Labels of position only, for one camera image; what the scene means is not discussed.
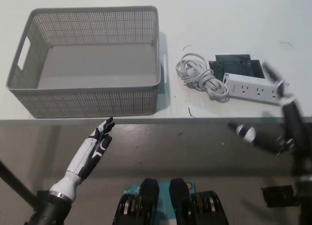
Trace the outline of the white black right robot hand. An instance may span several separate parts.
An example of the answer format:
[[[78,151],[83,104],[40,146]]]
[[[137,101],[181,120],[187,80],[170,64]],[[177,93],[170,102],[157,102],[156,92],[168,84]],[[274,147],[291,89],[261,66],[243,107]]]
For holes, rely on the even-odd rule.
[[[270,79],[277,83],[276,95],[284,117],[284,134],[275,137],[269,133],[256,130],[247,124],[229,122],[228,128],[243,141],[267,151],[280,155],[290,152],[293,157],[292,175],[299,182],[312,182],[312,137],[303,121],[294,94],[286,92],[286,82],[267,62],[262,64]]]

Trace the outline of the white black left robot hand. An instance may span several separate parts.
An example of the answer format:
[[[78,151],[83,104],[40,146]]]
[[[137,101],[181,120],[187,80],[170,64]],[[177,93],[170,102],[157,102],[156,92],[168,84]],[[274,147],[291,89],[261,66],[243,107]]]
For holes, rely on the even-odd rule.
[[[111,143],[109,132],[114,126],[110,117],[95,128],[72,158],[64,177],[50,188],[50,195],[71,203],[75,201],[77,187],[91,174]]]

